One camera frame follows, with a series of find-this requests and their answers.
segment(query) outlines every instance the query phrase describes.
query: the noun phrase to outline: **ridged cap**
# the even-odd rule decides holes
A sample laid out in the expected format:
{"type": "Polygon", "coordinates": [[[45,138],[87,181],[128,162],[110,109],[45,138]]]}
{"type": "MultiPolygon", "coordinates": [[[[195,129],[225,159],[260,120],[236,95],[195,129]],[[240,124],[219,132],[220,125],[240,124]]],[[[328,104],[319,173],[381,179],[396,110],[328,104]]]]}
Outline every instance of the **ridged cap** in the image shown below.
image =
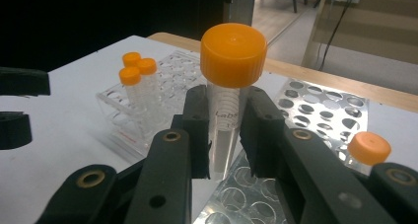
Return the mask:
{"type": "Polygon", "coordinates": [[[141,82],[141,74],[138,67],[125,67],[119,71],[120,83],[125,86],[133,86],[141,82]]]}
{"type": "Polygon", "coordinates": [[[138,60],[141,59],[141,54],[138,52],[127,52],[123,54],[122,61],[125,67],[137,66],[138,60]]]}
{"type": "Polygon", "coordinates": [[[256,29],[221,24],[202,37],[200,69],[207,80],[225,88],[242,88],[261,76],[267,41],[256,29]]]}
{"type": "Polygon", "coordinates": [[[369,166],[382,163],[389,156],[389,143],[373,132],[358,132],[347,147],[357,161],[369,166]]]}
{"type": "Polygon", "coordinates": [[[143,58],[138,61],[139,71],[143,75],[151,75],[157,72],[157,63],[153,58],[143,58]]]}

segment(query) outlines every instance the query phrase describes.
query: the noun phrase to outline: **dark background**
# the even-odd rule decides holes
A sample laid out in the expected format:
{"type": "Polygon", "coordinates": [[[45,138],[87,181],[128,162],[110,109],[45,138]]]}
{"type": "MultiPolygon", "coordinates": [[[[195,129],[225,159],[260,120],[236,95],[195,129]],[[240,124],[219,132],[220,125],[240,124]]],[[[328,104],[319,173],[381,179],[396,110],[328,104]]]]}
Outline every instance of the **dark background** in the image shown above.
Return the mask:
{"type": "Polygon", "coordinates": [[[0,66],[50,71],[132,35],[201,39],[224,0],[0,0],[0,66]]]}

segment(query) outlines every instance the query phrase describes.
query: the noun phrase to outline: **table surface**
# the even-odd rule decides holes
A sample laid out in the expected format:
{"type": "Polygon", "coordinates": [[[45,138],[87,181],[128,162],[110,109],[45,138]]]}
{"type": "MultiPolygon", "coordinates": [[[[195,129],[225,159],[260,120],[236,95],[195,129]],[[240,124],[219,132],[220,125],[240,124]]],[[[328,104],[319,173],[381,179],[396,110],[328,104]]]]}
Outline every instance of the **table surface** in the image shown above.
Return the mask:
{"type": "MultiPolygon", "coordinates": [[[[198,51],[198,47],[196,40],[169,34],[128,37],[51,71],[51,96],[0,97],[1,112],[30,115],[34,138],[27,146],[0,151],[0,224],[34,223],[65,179],[80,168],[105,164],[120,172],[142,159],[117,146],[95,95],[118,83],[126,52],[138,51],[158,61],[175,50],[198,51]]],[[[265,70],[255,86],[270,97],[292,77],[372,99],[368,130],[392,145],[387,160],[418,170],[416,96],[270,59],[265,70]]],[[[193,220],[216,186],[193,180],[193,220]]]]}

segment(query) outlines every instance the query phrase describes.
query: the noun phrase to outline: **orange screw cap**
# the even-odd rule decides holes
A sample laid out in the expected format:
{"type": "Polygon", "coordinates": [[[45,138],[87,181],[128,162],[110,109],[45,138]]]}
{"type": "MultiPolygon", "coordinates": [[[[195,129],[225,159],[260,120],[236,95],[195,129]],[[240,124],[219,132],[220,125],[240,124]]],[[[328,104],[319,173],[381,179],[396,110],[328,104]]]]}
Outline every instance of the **orange screw cap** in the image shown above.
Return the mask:
{"type": "Polygon", "coordinates": [[[137,66],[138,60],[141,59],[141,54],[138,52],[128,52],[123,54],[122,60],[125,67],[137,66]]]}
{"type": "Polygon", "coordinates": [[[143,58],[138,61],[139,71],[143,75],[151,75],[157,72],[157,63],[153,58],[143,58]]]}
{"type": "Polygon", "coordinates": [[[120,82],[125,86],[133,86],[141,82],[141,74],[138,67],[126,67],[119,71],[120,82]]]}
{"type": "Polygon", "coordinates": [[[389,143],[373,132],[358,132],[347,147],[351,156],[369,166],[384,162],[389,156],[389,143]]]}
{"type": "Polygon", "coordinates": [[[225,88],[242,88],[261,76],[267,41],[256,29],[221,24],[202,37],[200,69],[207,80],[225,88]]]}

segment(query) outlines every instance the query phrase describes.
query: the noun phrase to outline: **floor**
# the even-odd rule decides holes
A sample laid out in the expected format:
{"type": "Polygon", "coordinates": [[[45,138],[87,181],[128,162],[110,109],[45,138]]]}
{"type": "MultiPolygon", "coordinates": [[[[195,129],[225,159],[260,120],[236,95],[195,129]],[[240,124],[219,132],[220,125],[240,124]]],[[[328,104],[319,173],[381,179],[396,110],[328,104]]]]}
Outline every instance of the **floor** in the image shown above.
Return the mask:
{"type": "MultiPolygon", "coordinates": [[[[316,18],[315,1],[308,0],[308,5],[304,5],[303,0],[297,0],[295,14],[292,0],[255,0],[252,26],[268,40],[267,57],[302,65],[316,18]]],[[[332,46],[323,72],[418,95],[415,64],[332,46]]]]}

